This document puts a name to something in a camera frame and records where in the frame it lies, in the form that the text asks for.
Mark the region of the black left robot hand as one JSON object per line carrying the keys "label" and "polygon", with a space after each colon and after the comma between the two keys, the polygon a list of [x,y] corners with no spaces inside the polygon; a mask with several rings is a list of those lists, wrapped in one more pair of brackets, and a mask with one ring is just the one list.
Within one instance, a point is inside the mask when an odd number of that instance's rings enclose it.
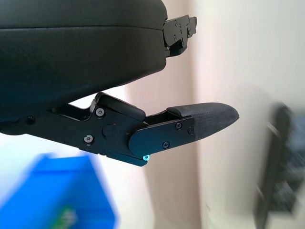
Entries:
{"label": "black left robot hand", "polygon": [[222,103],[147,116],[104,93],[182,54],[197,18],[168,19],[160,0],[3,0],[0,131],[28,134],[136,166],[239,119]]}

